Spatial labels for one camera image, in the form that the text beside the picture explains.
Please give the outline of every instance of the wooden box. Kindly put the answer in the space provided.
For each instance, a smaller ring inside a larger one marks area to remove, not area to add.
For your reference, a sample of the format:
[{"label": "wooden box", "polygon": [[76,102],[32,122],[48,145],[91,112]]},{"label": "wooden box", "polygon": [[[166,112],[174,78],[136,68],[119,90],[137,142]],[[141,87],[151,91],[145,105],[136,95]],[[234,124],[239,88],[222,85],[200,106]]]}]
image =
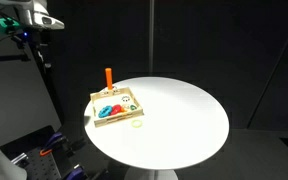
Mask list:
[{"label": "wooden box", "polygon": [[[93,112],[91,114],[91,119],[94,120],[95,127],[100,127],[112,122],[144,115],[143,108],[141,107],[139,102],[136,100],[134,94],[128,87],[92,93],[90,95],[90,98],[91,103],[93,105]],[[135,105],[136,109],[128,110],[127,108],[124,108],[127,111],[120,112],[118,114],[107,116],[104,118],[100,118],[98,116],[102,108],[108,105],[114,106],[116,104],[120,104],[123,107]]]}]

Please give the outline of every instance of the table base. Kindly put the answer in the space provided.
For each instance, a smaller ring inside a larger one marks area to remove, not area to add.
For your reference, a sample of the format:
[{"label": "table base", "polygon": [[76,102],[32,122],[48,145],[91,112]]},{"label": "table base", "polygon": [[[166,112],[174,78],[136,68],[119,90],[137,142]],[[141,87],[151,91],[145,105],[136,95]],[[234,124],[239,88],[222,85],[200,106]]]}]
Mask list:
[{"label": "table base", "polygon": [[130,167],[124,180],[178,180],[174,170],[145,170]]}]

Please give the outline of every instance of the round white table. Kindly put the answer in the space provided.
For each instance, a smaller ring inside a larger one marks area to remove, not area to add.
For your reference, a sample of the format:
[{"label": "round white table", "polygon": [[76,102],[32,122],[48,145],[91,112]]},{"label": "round white table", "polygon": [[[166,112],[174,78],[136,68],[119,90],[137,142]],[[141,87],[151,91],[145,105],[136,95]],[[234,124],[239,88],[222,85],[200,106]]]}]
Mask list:
[{"label": "round white table", "polygon": [[[109,157],[132,166],[130,180],[177,180],[174,169],[193,166],[213,156],[225,143],[229,121],[220,103],[189,83],[141,77],[115,83],[129,87],[144,116],[95,127],[92,104],[84,114],[85,130]],[[132,126],[133,120],[142,126]]]}]

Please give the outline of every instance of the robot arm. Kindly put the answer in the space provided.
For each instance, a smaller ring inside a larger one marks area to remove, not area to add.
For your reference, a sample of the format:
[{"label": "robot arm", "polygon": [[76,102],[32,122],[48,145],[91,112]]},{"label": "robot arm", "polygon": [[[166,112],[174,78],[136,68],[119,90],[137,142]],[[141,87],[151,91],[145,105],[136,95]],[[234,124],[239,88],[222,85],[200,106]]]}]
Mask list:
[{"label": "robot arm", "polygon": [[15,6],[21,23],[35,29],[64,29],[64,23],[50,17],[46,0],[0,0],[0,5]]}]

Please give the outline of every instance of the orange cylinder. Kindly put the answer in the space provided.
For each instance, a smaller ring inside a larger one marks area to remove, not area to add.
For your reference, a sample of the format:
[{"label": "orange cylinder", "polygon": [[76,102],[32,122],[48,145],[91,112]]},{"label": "orange cylinder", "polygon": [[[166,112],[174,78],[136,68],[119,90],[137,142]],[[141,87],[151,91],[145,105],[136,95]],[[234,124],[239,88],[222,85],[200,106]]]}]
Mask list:
[{"label": "orange cylinder", "polygon": [[112,69],[111,68],[106,68],[105,69],[105,74],[106,74],[107,89],[108,90],[112,90],[113,89]]}]

